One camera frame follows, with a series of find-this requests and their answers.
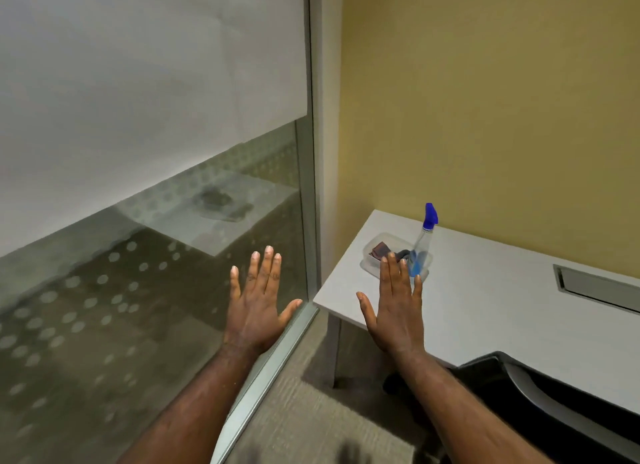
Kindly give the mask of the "person's left forearm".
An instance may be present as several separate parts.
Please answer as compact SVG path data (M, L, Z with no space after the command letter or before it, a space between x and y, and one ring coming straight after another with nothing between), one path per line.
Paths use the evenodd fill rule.
M226 342L117 464L211 464L227 416L260 346Z

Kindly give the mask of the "clear spray bottle blue nozzle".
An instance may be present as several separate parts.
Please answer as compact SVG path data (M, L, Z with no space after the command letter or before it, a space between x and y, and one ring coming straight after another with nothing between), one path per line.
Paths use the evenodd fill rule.
M430 243L437 224L438 214L436 208L432 203L427 202L421 232L410 252L408 268L411 278L420 276L423 279L428 274L429 264L431 263Z

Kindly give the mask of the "person's left hand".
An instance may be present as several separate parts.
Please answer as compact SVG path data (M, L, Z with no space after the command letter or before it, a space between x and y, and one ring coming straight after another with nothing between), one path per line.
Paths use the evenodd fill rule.
M267 352L287 327L279 325L279 315L283 311L277 307L282 256L275 250L274 254L275 300L265 301L255 294L255 282L264 256L255 251L250 258L244 288L241 288L241 298L235 305L228 306L223 345L252 362Z

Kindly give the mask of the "person's right forearm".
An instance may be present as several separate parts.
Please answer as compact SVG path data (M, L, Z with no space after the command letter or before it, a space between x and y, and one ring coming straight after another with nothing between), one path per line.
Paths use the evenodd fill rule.
M425 350L391 355L454 464L553 464Z

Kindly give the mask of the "clear plastic tray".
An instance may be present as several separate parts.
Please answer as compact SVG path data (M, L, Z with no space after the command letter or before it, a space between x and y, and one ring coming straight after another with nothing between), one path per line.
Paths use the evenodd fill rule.
M363 270L365 270L366 272L372 274L373 276L379 278L380 277L380 263L381 261L378 261L374 258L372 258L370 256L370 252L373 249L373 247L375 245L377 245L377 243L379 242L384 242L386 243L391 250L393 250L393 252L398 252L401 250L412 250L414 243L411 243L405 239L399 238L393 234L387 233L387 232L383 232L380 234L377 234L374 238L372 238L372 240L370 240L363 249L362 252L362 260L360 262L360 266L361 268L363 268ZM430 270L430 266L433 263L434 260L434 255L432 254L432 252L430 253L431 257L431 263L429 264L429 268L428 268L428 274L429 274L429 270ZM410 281L411 283L413 282L414 278L410 277Z

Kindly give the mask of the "glass partition panel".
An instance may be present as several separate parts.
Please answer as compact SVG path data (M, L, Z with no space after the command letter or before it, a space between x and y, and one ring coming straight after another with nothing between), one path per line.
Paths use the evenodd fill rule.
M223 344L229 271L317 289L309 0L0 0L0 464L116 464Z

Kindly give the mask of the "white desk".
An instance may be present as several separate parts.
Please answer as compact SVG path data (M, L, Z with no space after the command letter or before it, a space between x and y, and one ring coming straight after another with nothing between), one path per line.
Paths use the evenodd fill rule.
M495 351L640 415L640 314L559 290L554 266L640 279L444 227L423 282L424 346L458 366Z

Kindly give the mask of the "black office chair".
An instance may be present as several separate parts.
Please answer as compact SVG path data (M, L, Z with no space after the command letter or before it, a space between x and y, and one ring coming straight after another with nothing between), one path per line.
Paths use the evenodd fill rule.
M449 371L556 464L640 464L640 415L502 352Z

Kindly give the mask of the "person's right hand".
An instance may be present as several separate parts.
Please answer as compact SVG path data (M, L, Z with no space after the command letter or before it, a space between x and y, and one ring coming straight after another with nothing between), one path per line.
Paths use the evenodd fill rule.
M380 263L379 301L375 311L376 332L369 332L376 345L393 358L424 352L424 323L421 314L412 313L413 282L403 260L403 298L394 303L387 298L387 258Z

